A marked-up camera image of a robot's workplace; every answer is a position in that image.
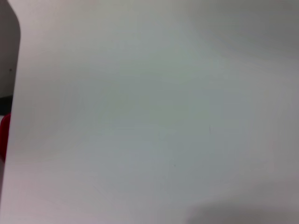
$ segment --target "red object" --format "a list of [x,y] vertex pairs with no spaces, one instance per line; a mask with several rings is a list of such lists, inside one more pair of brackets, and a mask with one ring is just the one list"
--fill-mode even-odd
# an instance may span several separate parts
[[0,123],[0,157],[3,161],[5,161],[6,158],[9,123],[10,123],[10,114],[6,115]]

